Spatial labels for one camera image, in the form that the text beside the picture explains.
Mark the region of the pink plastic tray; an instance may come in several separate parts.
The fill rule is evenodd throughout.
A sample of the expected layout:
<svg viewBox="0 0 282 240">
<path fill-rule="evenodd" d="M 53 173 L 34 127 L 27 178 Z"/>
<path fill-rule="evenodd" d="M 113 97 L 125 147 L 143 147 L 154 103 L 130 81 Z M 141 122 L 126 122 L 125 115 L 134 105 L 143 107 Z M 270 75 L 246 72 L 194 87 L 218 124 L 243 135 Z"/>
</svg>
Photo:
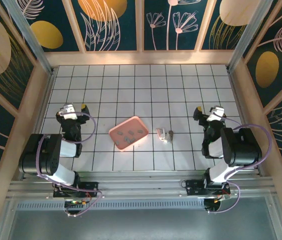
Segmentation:
<svg viewBox="0 0 282 240">
<path fill-rule="evenodd" d="M 113 141 L 115 147 L 120 152 L 124 152 L 129 150 L 138 142 L 145 139 L 149 134 L 149 130 L 138 116 L 133 116 L 110 129 L 108 134 L 111 140 Z M 135 138 L 134 142 L 130 142 L 130 139 L 132 138 Z"/>
</svg>

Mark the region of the grey metal shelf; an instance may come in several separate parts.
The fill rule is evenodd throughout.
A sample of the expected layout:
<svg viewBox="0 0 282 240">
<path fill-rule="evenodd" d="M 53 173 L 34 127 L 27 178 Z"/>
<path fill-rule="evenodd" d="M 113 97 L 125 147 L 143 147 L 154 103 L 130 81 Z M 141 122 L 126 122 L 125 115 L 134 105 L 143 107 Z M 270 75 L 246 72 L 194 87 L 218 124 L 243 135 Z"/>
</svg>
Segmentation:
<svg viewBox="0 0 282 240">
<path fill-rule="evenodd" d="M 282 240 L 282 213 L 271 196 L 243 197 L 225 213 L 204 209 L 17 210 L 5 203 L 0 240 Z"/>
</svg>

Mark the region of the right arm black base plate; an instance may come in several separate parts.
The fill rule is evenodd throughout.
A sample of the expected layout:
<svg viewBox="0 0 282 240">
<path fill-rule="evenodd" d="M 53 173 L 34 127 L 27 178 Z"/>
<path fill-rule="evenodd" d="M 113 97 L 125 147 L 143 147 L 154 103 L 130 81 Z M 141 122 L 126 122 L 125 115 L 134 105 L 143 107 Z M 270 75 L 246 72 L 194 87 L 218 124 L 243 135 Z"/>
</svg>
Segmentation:
<svg viewBox="0 0 282 240">
<path fill-rule="evenodd" d="M 208 182 L 206 179 L 186 180 L 185 189 L 188 196 L 218 196 L 231 194 L 228 183 Z"/>
</svg>

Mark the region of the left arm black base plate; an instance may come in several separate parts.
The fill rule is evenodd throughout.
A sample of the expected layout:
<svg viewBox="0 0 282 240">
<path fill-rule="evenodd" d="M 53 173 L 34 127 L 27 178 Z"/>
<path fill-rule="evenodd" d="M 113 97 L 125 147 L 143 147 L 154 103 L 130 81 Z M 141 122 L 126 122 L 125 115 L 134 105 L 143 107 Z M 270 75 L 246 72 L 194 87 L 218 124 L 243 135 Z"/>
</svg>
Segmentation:
<svg viewBox="0 0 282 240">
<path fill-rule="evenodd" d="M 67 187 L 62 187 L 59 185 L 52 184 L 54 191 L 53 191 L 53 197 L 54 198 L 87 198 L 88 193 L 85 191 L 76 191 L 73 189 L 69 189 Z M 84 190 L 98 190 L 99 183 L 98 182 L 80 182 L 76 188 L 78 189 L 84 189 Z"/>
</svg>

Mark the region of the long aluminium mounting rail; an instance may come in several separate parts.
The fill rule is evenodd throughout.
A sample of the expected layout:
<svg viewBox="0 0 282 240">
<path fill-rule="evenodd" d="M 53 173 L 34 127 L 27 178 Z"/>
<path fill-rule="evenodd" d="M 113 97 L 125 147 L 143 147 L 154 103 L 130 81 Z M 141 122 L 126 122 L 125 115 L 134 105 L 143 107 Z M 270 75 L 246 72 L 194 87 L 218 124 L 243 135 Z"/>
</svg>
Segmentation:
<svg viewBox="0 0 282 240">
<path fill-rule="evenodd" d="M 129 199 L 184 199 L 185 180 L 195 179 L 193 172 L 92 172 L 84 177 L 84 182 L 98 182 L 98 188 L 107 200 Z M 231 195 L 242 197 L 260 197 L 276 194 L 270 177 L 258 177 L 251 174 L 239 174 L 233 182 L 240 189 L 232 186 Z M 7 199 L 51 200 L 51 183 L 34 177 L 23 181 L 12 181 L 8 188 Z"/>
</svg>

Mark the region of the aluminium corner post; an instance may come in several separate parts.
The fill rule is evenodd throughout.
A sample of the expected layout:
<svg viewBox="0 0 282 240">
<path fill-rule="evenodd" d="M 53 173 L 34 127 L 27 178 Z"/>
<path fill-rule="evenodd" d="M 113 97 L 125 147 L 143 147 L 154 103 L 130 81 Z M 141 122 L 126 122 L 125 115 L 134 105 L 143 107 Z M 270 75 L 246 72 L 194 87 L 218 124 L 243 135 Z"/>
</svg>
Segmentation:
<svg viewBox="0 0 282 240">
<path fill-rule="evenodd" d="M 251 19 L 249 20 L 246 28 L 243 31 L 242 36 L 240 37 L 237 46 L 235 47 L 232 57 L 226 66 L 227 73 L 231 75 L 235 68 L 237 67 L 239 61 L 241 60 L 244 52 L 246 51 L 248 45 L 252 41 L 253 37 L 256 35 L 262 21 L 267 15 L 273 0 L 260 0 L 259 4 L 256 7 L 256 10 L 253 12 Z"/>
<path fill-rule="evenodd" d="M 20 29 L 21 33 L 24 35 L 25 40 L 28 42 L 30 48 L 32 49 L 37 60 L 46 71 L 48 76 L 52 75 L 52 67 L 45 56 L 45 53 L 39 44 L 37 38 L 35 37 L 31 27 L 23 16 L 18 4 L 15 0 L 2 0 L 7 10 L 10 12 L 12 19 L 16 23 L 17 27 Z"/>
</svg>

